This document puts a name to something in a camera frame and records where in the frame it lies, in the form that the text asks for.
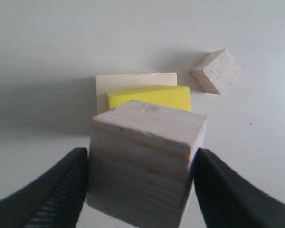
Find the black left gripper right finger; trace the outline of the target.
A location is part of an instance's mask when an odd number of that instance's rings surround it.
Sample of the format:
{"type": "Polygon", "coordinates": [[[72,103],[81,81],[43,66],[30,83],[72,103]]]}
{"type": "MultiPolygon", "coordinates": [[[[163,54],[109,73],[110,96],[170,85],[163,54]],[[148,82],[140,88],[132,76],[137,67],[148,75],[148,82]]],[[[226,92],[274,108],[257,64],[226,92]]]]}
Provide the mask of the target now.
{"type": "Polygon", "coordinates": [[[285,228],[285,204],[249,183],[211,150],[197,150],[192,174],[208,228],[285,228]]]}

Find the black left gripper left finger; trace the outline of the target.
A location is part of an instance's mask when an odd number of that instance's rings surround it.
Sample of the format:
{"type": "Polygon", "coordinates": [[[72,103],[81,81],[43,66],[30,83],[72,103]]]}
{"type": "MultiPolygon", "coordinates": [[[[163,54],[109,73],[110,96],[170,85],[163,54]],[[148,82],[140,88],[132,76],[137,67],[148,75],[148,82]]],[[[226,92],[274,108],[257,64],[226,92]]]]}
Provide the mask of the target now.
{"type": "Polygon", "coordinates": [[[0,228],[74,228],[87,191],[88,156],[74,148],[33,182],[0,200],[0,228]]]}

